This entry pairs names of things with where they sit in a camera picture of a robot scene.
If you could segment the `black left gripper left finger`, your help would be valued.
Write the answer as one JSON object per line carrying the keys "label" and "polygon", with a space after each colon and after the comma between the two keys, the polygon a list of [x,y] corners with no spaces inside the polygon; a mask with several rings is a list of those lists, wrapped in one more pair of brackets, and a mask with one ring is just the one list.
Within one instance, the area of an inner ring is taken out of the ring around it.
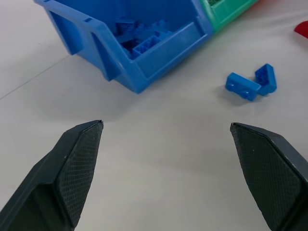
{"label": "black left gripper left finger", "polygon": [[67,130],[0,212],[2,231],[73,231],[94,176],[103,121]]}

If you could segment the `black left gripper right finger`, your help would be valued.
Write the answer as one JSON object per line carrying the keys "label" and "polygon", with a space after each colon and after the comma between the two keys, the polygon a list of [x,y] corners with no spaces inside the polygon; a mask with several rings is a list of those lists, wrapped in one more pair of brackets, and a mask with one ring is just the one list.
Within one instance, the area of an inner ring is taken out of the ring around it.
{"label": "black left gripper right finger", "polygon": [[281,135],[230,127],[246,184],[272,231],[308,229],[308,162]]}

